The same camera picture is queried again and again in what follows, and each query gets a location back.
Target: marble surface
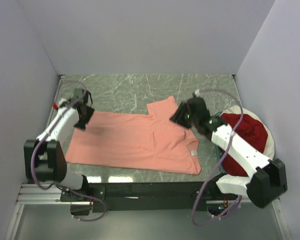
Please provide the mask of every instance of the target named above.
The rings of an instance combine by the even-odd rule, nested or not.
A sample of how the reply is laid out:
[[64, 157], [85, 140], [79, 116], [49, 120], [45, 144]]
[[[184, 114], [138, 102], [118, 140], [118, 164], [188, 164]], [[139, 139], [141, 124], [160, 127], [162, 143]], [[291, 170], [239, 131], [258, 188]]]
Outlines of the marble surface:
[[[232, 76], [227, 74], [93, 74], [61, 76], [56, 101], [60, 98], [70, 98], [74, 88], [80, 87], [73, 81], [82, 81], [91, 92], [93, 108], [104, 112], [148, 114], [147, 103], [174, 96], [178, 104], [191, 98], [198, 88], [223, 89], [239, 99], [235, 82]], [[204, 100], [212, 115], [235, 104], [229, 96], [217, 92], [205, 93]], [[214, 145], [205, 137], [199, 135], [195, 129], [193, 133], [199, 140], [198, 159], [202, 168], [199, 175], [74, 163], [68, 163], [68, 168], [86, 175], [92, 183], [204, 181], [217, 163], [216, 152]], [[73, 132], [69, 133], [62, 146], [64, 153], [68, 149], [72, 134]]]

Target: red garment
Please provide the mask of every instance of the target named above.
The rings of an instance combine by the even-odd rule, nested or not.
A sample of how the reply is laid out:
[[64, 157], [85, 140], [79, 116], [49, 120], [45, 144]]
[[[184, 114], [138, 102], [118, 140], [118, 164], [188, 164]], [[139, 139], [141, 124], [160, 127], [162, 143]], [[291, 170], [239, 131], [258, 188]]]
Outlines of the red garment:
[[[223, 113], [221, 118], [233, 128], [239, 121], [240, 114]], [[242, 122], [235, 132], [260, 153], [264, 152], [268, 133], [260, 121], [252, 118], [248, 114], [244, 114]], [[232, 176], [248, 176], [246, 171], [230, 155], [225, 157], [221, 165], [223, 169]]]

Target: white enclosure wall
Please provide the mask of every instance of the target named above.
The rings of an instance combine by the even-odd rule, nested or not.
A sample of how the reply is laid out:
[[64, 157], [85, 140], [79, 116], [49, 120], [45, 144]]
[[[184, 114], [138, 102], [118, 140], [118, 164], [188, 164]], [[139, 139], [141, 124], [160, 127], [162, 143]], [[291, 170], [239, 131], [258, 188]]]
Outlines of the white enclosure wall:
[[15, 0], [0, 0], [0, 240], [25, 180], [23, 144], [47, 122], [58, 75]]
[[59, 74], [236, 74], [275, 0], [17, 0]]
[[286, 164], [281, 198], [300, 240], [300, 0], [276, 0], [236, 76], [245, 108], [271, 130], [276, 156]]

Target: t-shirt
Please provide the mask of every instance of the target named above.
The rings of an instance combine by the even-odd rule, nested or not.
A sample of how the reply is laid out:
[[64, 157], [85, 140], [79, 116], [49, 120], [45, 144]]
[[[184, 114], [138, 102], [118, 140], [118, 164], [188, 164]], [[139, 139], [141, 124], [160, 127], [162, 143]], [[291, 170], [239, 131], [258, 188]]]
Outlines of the t-shirt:
[[177, 108], [170, 96], [147, 104], [148, 115], [95, 111], [85, 131], [74, 130], [66, 161], [198, 175], [199, 141], [169, 121]]

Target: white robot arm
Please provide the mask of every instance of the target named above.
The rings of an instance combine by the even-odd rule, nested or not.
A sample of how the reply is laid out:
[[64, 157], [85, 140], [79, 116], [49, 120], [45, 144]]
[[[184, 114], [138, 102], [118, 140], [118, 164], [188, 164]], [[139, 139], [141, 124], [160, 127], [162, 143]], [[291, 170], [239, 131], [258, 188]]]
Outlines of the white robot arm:
[[94, 112], [93, 108], [87, 106], [89, 95], [91, 99], [88, 91], [81, 101], [71, 107], [71, 103], [82, 97], [83, 92], [83, 89], [77, 88], [74, 90], [72, 98], [61, 99], [59, 105], [54, 104], [57, 114], [49, 126], [36, 139], [25, 142], [23, 147], [25, 174], [29, 180], [34, 179], [31, 172], [31, 159], [35, 154], [35, 173], [40, 182], [52, 181], [83, 194], [88, 192], [89, 184], [86, 176], [67, 168], [61, 147], [74, 127], [81, 130], [86, 128], [86, 124]]
[[269, 159], [257, 151], [233, 132], [232, 127], [221, 117], [211, 117], [203, 98], [193, 94], [193, 98], [179, 105], [170, 120], [188, 129], [194, 126], [200, 134], [224, 151], [228, 148], [230, 136], [233, 134], [228, 154], [248, 176], [221, 173], [214, 177], [211, 184], [216, 184], [222, 194], [248, 197], [257, 207], [264, 208], [288, 190], [284, 163], [280, 159]]

